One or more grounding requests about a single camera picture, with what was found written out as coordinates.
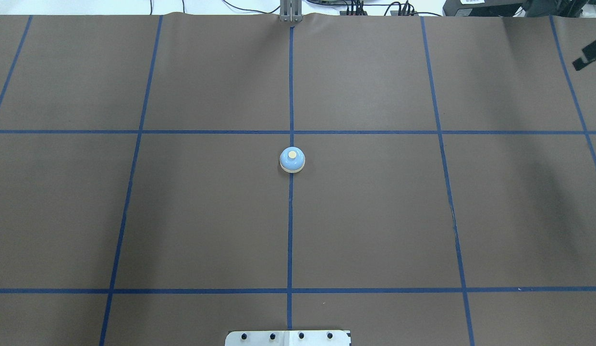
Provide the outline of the aluminium frame post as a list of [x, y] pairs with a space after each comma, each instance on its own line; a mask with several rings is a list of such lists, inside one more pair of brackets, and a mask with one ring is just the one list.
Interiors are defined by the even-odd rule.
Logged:
[[280, 0], [280, 21], [283, 23], [299, 23], [304, 19], [302, 0]]

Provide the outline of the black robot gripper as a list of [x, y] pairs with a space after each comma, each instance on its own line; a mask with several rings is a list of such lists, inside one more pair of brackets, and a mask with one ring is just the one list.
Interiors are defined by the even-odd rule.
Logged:
[[573, 68], [578, 72], [596, 61], [596, 40], [582, 48], [579, 58], [572, 62]]

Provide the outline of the blue call bell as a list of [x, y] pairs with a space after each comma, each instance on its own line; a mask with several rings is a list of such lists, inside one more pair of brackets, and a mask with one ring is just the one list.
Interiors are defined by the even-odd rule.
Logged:
[[280, 154], [280, 168], [287, 173], [298, 173], [306, 164], [306, 156], [298, 147], [287, 147]]

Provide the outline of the black equipment box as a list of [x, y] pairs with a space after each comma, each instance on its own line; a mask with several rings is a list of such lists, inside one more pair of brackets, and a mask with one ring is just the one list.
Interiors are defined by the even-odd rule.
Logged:
[[446, 0], [447, 17], [596, 18], [596, 0]]

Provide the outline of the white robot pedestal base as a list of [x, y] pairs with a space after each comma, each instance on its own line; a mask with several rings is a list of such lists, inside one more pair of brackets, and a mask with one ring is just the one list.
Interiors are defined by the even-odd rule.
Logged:
[[341, 329], [232, 331], [226, 346], [351, 346], [351, 332]]

